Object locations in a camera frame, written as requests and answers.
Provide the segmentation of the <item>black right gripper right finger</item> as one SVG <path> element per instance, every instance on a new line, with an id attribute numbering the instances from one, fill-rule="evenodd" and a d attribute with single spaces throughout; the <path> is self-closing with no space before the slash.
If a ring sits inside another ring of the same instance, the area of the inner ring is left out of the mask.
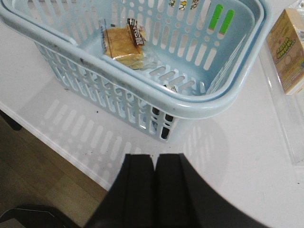
<path id="1" fill-rule="evenodd" d="M 161 154 L 155 174 L 158 228 L 265 227 L 212 189 L 182 153 Z"/>

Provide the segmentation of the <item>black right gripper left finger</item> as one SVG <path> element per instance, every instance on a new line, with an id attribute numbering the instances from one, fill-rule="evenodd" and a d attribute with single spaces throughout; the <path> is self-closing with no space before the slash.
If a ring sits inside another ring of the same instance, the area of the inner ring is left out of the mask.
<path id="1" fill-rule="evenodd" d="M 125 155 L 121 169 L 86 228 L 152 228 L 154 166 L 147 154 Z"/>

